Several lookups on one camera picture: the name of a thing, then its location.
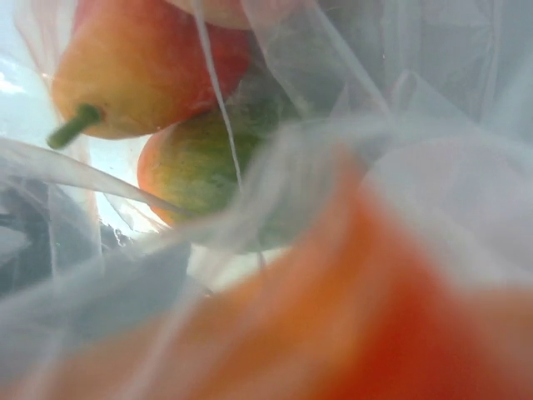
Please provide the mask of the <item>clear zip top bag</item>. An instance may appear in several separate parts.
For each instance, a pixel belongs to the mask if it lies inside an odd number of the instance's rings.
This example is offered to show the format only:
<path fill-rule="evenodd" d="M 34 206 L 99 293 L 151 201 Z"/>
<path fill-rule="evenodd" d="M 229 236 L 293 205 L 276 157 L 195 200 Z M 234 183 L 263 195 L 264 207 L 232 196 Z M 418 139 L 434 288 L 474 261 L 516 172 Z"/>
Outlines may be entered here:
<path fill-rule="evenodd" d="M 1 396 L 51 399 L 61 366 L 163 321 L 154 366 L 205 298 L 264 275 L 319 222 L 344 184 L 370 191 L 457 293 L 532 297 L 532 62 L 508 87 L 502 1 L 245 1 L 241 22 L 194 1 L 207 25 L 243 31 L 250 64 L 217 105 L 291 104 L 222 211 L 177 227 L 141 190 L 151 135 L 78 134 L 52 80 L 72 37 L 72 1 L 3 2 L 21 82 L 1 93 Z"/>

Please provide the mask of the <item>orange red fake mango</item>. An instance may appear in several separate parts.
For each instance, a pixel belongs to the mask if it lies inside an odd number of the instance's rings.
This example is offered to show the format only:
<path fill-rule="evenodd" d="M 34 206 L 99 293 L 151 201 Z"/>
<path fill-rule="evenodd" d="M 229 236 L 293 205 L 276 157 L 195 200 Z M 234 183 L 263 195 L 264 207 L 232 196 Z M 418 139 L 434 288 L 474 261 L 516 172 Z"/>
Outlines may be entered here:
<path fill-rule="evenodd" d="M 65 362 L 51 399 L 529 399 L 532 297 L 454 291 L 374 195 L 337 190 L 264 275 Z"/>

